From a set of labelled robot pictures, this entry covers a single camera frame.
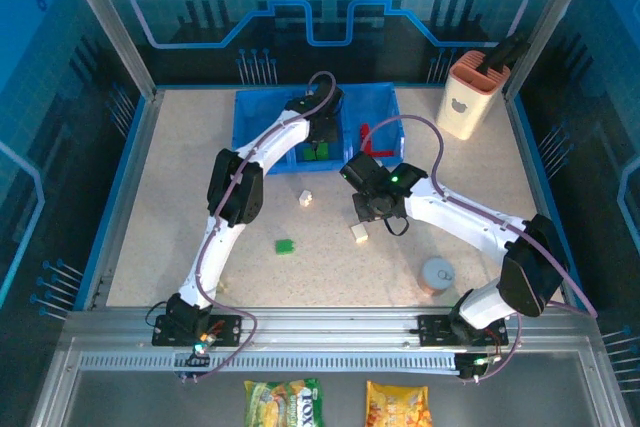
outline robotic arm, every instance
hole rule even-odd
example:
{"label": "robotic arm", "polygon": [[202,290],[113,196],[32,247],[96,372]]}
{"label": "robotic arm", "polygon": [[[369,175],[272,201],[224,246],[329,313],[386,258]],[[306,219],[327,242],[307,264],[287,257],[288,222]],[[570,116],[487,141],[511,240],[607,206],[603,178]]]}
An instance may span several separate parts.
{"label": "robotic arm", "polygon": [[[342,96],[339,88],[332,89],[331,83],[321,81],[315,92],[287,102],[273,124],[252,142],[235,152],[223,149],[218,153],[207,191],[209,217],[204,238],[185,282],[167,301],[164,317],[171,327],[164,328],[165,331],[170,329],[170,334],[163,338],[174,339],[177,335],[173,333],[179,332],[191,342],[209,330],[211,303],[208,298],[215,297],[220,274],[236,240],[260,213],[264,177],[297,144],[309,142],[313,147],[320,142],[337,140],[336,116]],[[240,170],[245,159],[250,162]],[[225,199],[234,177],[237,177],[237,183]],[[218,220],[216,212],[221,204]],[[206,296],[198,288],[198,280]],[[157,340],[154,345],[164,345],[162,342],[165,340]]]}
{"label": "robotic arm", "polygon": [[[564,259],[555,227],[546,217],[536,215],[525,221],[492,211],[447,188],[443,189],[443,197],[423,170],[403,163],[389,172],[364,152],[356,154],[341,174],[357,191],[353,202],[361,222],[411,217],[440,227],[502,265],[500,278],[467,292],[449,315],[451,330],[462,344],[469,345],[483,337],[488,325],[514,312],[539,316],[560,286],[562,278],[554,267],[506,228],[517,227],[543,244],[556,259]],[[497,225],[448,201],[448,197],[492,214],[504,224]]]}
{"label": "robotic arm", "polygon": [[[208,299],[215,297],[220,274],[235,241],[260,212],[263,179],[269,169],[300,142],[313,145],[337,140],[335,117],[343,93],[336,87],[331,95],[331,88],[331,84],[321,82],[316,92],[292,99],[265,132],[280,126],[279,130],[264,140],[263,134],[235,152],[224,149],[216,157],[207,193],[210,216],[204,239],[179,293],[167,301],[165,317],[171,325],[184,332],[189,341],[194,337],[201,338],[203,334],[206,336],[210,330],[211,305]],[[318,109],[325,99],[329,100]],[[301,114],[310,115],[302,118]],[[449,314],[447,328],[461,345],[473,344],[485,336],[487,326],[514,312],[539,316],[562,281],[541,254],[508,228],[513,226],[526,232],[556,259],[564,260],[564,250],[555,227],[543,216],[536,215],[531,221],[525,221],[496,213],[446,188],[443,196],[439,191],[441,187],[436,187],[423,170],[402,163],[390,172],[364,152],[356,154],[343,167],[341,174],[357,192],[353,201],[361,222],[386,222],[390,217],[405,220],[410,217],[427,222],[473,245],[502,265],[500,278],[467,292]],[[237,184],[225,199],[233,179]],[[472,206],[473,211],[447,200],[449,197]],[[498,225],[484,218],[482,213],[495,216],[504,223]]]}

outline white container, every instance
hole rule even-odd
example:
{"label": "white container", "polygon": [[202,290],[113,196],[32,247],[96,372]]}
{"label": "white container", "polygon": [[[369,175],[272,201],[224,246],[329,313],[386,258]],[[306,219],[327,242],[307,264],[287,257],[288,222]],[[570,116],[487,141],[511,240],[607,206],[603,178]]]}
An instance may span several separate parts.
{"label": "white container", "polygon": [[511,74],[506,66],[502,73],[493,69],[487,75],[477,72],[484,57],[471,50],[451,66],[440,102],[436,124],[462,140],[471,137]]}

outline red object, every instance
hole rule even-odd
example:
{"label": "red object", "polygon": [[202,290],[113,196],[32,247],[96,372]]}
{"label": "red object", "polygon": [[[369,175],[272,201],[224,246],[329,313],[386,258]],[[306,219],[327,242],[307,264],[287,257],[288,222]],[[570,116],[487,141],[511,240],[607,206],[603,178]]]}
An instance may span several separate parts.
{"label": "red object", "polygon": [[[362,124],[360,126],[360,143],[362,143],[362,141],[364,140],[364,138],[369,135],[369,131],[371,129],[369,128],[369,124]],[[371,150],[371,140],[369,140],[369,142],[367,142],[367,144],[364,146],[364,152],[365,154],[369,154],[372,155],[372,150]]]}
{"label": "red object", "polygon": [[[364,138],[369,135],[371,129],[369,128],[369,124],[362,124],[360,126],[360,142],[364,140]],[[369,154],[371,157],[393,157],[393,150],[373,150],[373,138],[370,139],[367,144],[364,146],[365,154]]]}
{"label": "red object", "polygon": [[213,335],[218,335],[220,332],[222,332],[222,328],[224,327],[224,320],[219,320],[218,322],[216,322],[213,327],[211,327],[209,329],[209,333],[213,334]]}

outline cable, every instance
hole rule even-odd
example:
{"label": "cable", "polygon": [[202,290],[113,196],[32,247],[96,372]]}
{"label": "cable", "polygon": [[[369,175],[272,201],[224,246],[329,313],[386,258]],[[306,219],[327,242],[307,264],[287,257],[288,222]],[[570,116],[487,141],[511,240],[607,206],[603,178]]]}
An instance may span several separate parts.
{"label": "cable", "polygon": [[495,370],[492,370],[488,374],[484,374],[482,377],[479,377],[478,379],[468,379],[468,380],[462,379],[463,384],[470,384],[470,383],[475,384],[475,383],[484,382],[485,380],[490,379],[494,375],[498,374],[498,372],[504,369],[507,366],[507,364],[511,362],[511,359],[513,358],[513,354],[516,353],[516,350],[519,347],[520,338],[522,337],[522,315],[520,315],[519,312],[516,312],[516,317],[518,319],[518,331],[516,333],[516,340],[514,340],[513,347],[511,347],[511,350],[509,351],[505,359],[502,362],[500,362],[500,364],[498,365],[498,367],[496,367]]}
{"label": "cable", "polygon": [[[436,190],[436,192],[440,196],[442,196],[444,199],[446,199],[447,202],[456,204],[459,207],[462,207],[463,209],[468,210],[469,212],[472,212],[481,217],[484,217],[487,220],[490,220],[494,224],[502,226],[504,223],[503,219],[500,219],[493,214],[489,214],[488,212],[485,212],[474,205],[468,204],[463,200],[457,199],[456,197],[445,195],[444,190],[442,189],[442,187],[440,187],[440,184],[438,184],[438,180],[436,176],[438,167],[440,166],[440,162],[442,161],[442,156],[444,155],[444,139],[442,138],[442,134],[440,133],[438,128],[431,121],[425,119],[424,117],[420,117],[418,115],[403,114],[403,115],[394,115],[393,117],[389,117],[388,119],[383,120],[382,122],[377,124],[373,129],[371,129],[369,133],[365,136],[365,138],[362,140],[360,150],[364,150],[364,146],[367,145],[369,138],[380,127],[388,123],[395,122],[396,120],[402,120],[402,119],[417,120],[419,122],[422,122],[423,124],[426,124],[431,130],[433,130],[433,132],[436,134],[436,137],[438,138],[438,144],[439,144],[438,155],[436,156],[436,160],[433,162],[433,167],[431,167],[431,181],[433,183],[433,188]],[[542,254],[542,256],[553,266],[553,268],[556,269],[556,271],[558,272],[558,274],[560,274],[563,280],[567,282],[567,284],[571,287],[571,290],[573,290],[576,296],[582,301],[584,306],[589,311],[589,314],[594,319],[598,317],[598,313],[596,312],[596,309],[593,307],[591,302],[589,302],[589,299],[587,299],[587,296],[582,292],[582,290],[580,290],[580,287],[578,286],[578,284],[576,284],[576,282],[571,278],[571,276],[567,273],[564,267],[560,265],[560,262],[558,262],[553,257],[553,255],[551,255],[551,253],[547,249],[545,249],[542,244],[540,244],[540,242],[535,240],[533,237],[531,237],[529,234],[527,234],[523,230],[517,227],[514,227],[513,225],[507,224],[505,227],[507,230],[522,237],[531,246],[533,246],[538,252],[540,252],[540,254]]]}
{"label": "cable", "polygon": [[271,137],[273,134],[275,134],[276,132],[280,131],[281,129],[284,129],[287,125],[292,124],[293,122],[297,122],[298,120],[305,119],[306,117],[309,117],[309,116],[315,114],[316,112],[321,110],[325,105],[327,105],[329,103],[329,101],[333,97],[333,94],[335,93],[335,90],[336,90],[336,78],[333,76],[333,74],[331,72],[328,72],[326,70],[322,70],[320,72],[316,72],[315,74],[313,74],[311,76],[311,78],[309,79],[309,82],[307,83],[307,90],[311,89],[311,85],[313,84],[313,82],[318,77],[320,77],[321,75],[326,75],[331,79],[331,89],[329,90],[329,93],[327,94],[327,96],[322,100],[322,102],[320,102],[316,107],[314,107],[310,111],[305,112],[303,114],[296,115],[296,116],[294,116],[294,117],[292,117],[290,119],[285,120],[284,122],[281,122],[278,125],[273,126],[271,129],[269,129],[267,132],[265,132],[256,141],[256,143],[253,146],[253,148],[249,151],[247,156],[240,163],[240,166],[236,169],[236,173],[231,178],[231,183],[229,184],[229,187],[227,187],[227,190],[225,191],[224,195],[222,196],[222,199],[220,200],[220,203],[218,204],[218,207],[216,207],[216,210],[213,213],[213,217],[215,217],[216,223],[215,223],[213,229],[211,230],[211,233],[209,234],[209,236],[205,240],[205,242],[204,242],[204,244],[202,246],[202,249],[200,250],[200,254],[198,255],[198,260],[197,260],[197,264],[196,264],[196,271],[195,271],[196,287],[198,289],[198,292],[200,292],[200,295],[202,295],[202,297],[204,297],[211,305],[213,305],[214,307],[216,307],[216,308],[218,308],[220,310],[225,310],[227,312],[232,312],[234,314],[238,314],[238,315],[241,315],[241,316],[244,316],[244,317],[249,317],[253,321],[253,326],[251,327],[251,332],[249,333],[249,336],[245,339],[245,341],[242,344],[240,344],[238,346],[238,348],[232,354],[229,355],[229,357],[227,357],[225,360],[223,360],[219,365],[217,365],[215,368],[213,368],[209,372],[206,372],[203,375],[200,375],[198,377],[198,379],[202,379],[202,378],[207,377],[209,375],[212,375],[212,374],[214,374],[216,372],[219,372],[220,370],[224,369],[227,365],[229,365],[233,361],[233,359],[235,359],[240,354],[240,352],[242,352],[251,343],[251,341],[253,340],[253,337],[256,334],[256,331],[258,330],[258,318],[255,315],[253,315],[250,312],[245,312],[243,310],[236,309],[234,307],[229,307],[227,305],[223,305],[223,304],[221,304],[219,302],[216,302],[204,290],[204,287],[202,286],[202,282],[200,280],[201,270],[202,270],[202,262],[204,260],[204,255],[205,255],[207,249],[209,248],[209,245],[211,244],[211,241],[214,239],[216,234],[218,232],[220,232],[220,224],[222,222],[222,220],[220,218],[220,213],[222,212],[222,209],[226,205],[227,201],[229,200],[229,197],[231,197],[231,193],[233,192],[233,188],[236,186],[236,184],[240,180],[240,177],[242,176],[242,171],[244,170],[246,165],[249,163],[249,160],[251,159],[251,157],[253,157],[253,155],[258,151],[258,149],[260,149],[262,144],[264,144],[269,139],[269,137]]}
{"label": "cable", "polygon": [[[477,208],[476,206],[468,204],[465,201],[457,199],[456,197],[453,197],[451,195],[445,195],[444,190],[442,189],[442,187],[440,187],[440,184],[438,184],[438,180],[437,180],[437,176],[436,176],[437,171],[438,171],[438,167],[440,166],[440,162],[442,161],[442,156],[444,155],[444,138],[442,137],[442,134],[440,133],[438,128],[435,126],[435,124],[433,124],[433,122],[425,119],[424,117],[420,117],[418,115],[401,114],[401,115],[394,115],[392,117],[389,117],[388,119],[383,120],[382,122],[377,124],[375,127],[373,127],[369,131],[369,133],[365,136],[365,138],[362,140],[362,144],[360,146],[360,150],[364,150],[364,147],[367,145],[367,142],[369,141],[369,139],[371,138],[373,133],[375,131],[377,131],[379,128],[381,128],[382,126],[384,126],[386,124],[389,124],[391,122],[395,122],[397,120],[402,120],[402,119],[417,120],[419,122],[422,122],[423,124],[426,124],[434,132],[434,134],[436,134],[436,137],[438,138],[438,154],[436,155],[436,160],[433,162],[433,166],[431,167],[431,182],[433,183],[433,188],[436,190],[436,192],[440,196],[442,196],[442,198],[445,199],[447,202],[452,202],[453,204],[458,205],[458,206],[462,207],[463,209],[468,210],[469,212],[477,214],[477,215],[479,215],[479,216],[481,216],[481,217],[483,217],[483,218],[485,218],[487,220],[490,220],[491,222],[493,222],[493,223],[495,223],[497,225],[502,226],[504,221],[502,219],[499,219],[495,215],[489,214],[488,212],[484,212],[483,210]],[[569,285],[569,287],[571,287],[571,290],[573,290],[573,292],[576,294],[576,296],[582,301],[583,305],[586,307],[586,309],[588,311],[588,315],[590,315],[594,319],[598,317],[598,313],[596,312],[596,309],[593,307],[591,302],[589,302],[589,299],[584,294],[584,292],[582,292],[582,290],[580,289],[578,284],[576,284],[576,282],[571,278],[571,276],[568,274],[568,272],[562,267],[560,262],[558,262],[553,257],[553,255],[551,255],[551,253],[547,249],[545,249],[542,244],[540,244],[540,242],[535,240],[533,237],[531,237],[529,234],[527,234],[523,230],[518,229],[517,227],[514,227],[513,225],[507,224],[506,228],[510,232],[513,232],[514,234],[517,234],[518,236],[522,237],[531,246],[533,246],[538,252],[540,252],[540,254],[542,254],[542,256],[553,266],[553,268],[556,269],[556,271],[558,272],[558,274],[560,274],[560,276],[563,278],[563,280],[565,282],[567,282],[567,284]],[[578,309],[575,309],[575,307],[567,306],[567,305],[564,305],[564,304],[560,304],[560,305],[563,305],[562,308],[564,308],[565,310],[570,310],[572,312],[574,310],[575,311],[578,310]],[[509,361],[513,357],[513,354],[515,354],[516,350],[518,349],[518,344],[520,343],[520,337],[521,337],[521,334],[522,334],[522,317],[518,312],[516,312],[516,315],[518,316],[518,333],[516,334],[516,340],[515,340],[515,343],[513,344],[513,347],[509,351],[509,354],[507,355],[505,360],[502,361],[501,364],[498,366],[498,368],[493,370],[489,374],[485,374],[481,379],[478,379],[478,382],[480,380],[485,380],[485,379],[488,379],[490,377],[493,377],[498,372],[500,372],[502,369],[504,369],[504,367],[509,363]]]}
{"label": "cable", "polygon": [[407,219],[406,217],[403,217],[403,219],[406,223],[400,232],[394,232],[393,229],[391,228],[391,225],[389,225],[389,219],[384,219],[384,225],[391,235],[395,235],[396,237],[401,237],[407,233],[407,230],[409,230],[409,219]]}
{"label": "cable", "polygon": [[161,301],[161,302],[158,302],[157,304],[155,304],[153,307],[151,307],[151,308],[147,311],[147,315],[145,315],[145,316],[144,316],[144,321],[146,322],[146,324],[147,324],[149,327],[154,327],[154,328],[155,328],[155,325],[154,325],[154,324],[149,323],[149,316],[151,315],[151,313],[152,313],[154,310],[156,310],[158,307],[160,307],[162,304],[166,304],[166,303],[167,303],[167,301],[166,301],[166,300],[163,300],[163,301]]}
{"label": "cable", "polygon": [[502,343],[500,342],[500,339],[491,329],[486,328],[484,331],[493,338],[496,344],[496,355],[500,355],[502,353]]}
{"label": "cable", "polygon": [[562,302],[556,302],[555,300],[550,300],[549,302],[547,302],[547,305],[550,305],[552,307],[557,307],[557,308],[562,309],[562,310],[566,310],[567,312],[571,312],[572,314],[578,314],[578,315],[583,315],[583,316],[589,317],[589,313],[588,312],[585,312],[582,309],[578,309],[577,307],[574,307],[573,305],[563,304]]}

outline white cube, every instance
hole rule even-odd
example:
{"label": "white cube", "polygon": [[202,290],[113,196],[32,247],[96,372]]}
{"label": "white cube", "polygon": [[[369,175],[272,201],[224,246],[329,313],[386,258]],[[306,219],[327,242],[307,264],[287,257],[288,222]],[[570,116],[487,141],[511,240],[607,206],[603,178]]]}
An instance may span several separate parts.
{"label": "white cube", "polygon": [[369,234],[367,234],[367,229],[364,228],[364,224],[358,224],[351,227],[351,232],[353,232],[353,236],[356,238],[356,243],[361,244],[365,242],[369,238]]}
{"label": "white cube", "polygon": [[302,194],[300,195],[300,198],[298,199],[298,201],[300,202],[300,205],[303,207],[309,207],[309,204],[311,203],[312,200],[313,200],[313,196],[311,195],[311,192],[309,192],[308,190],[303,190]]}

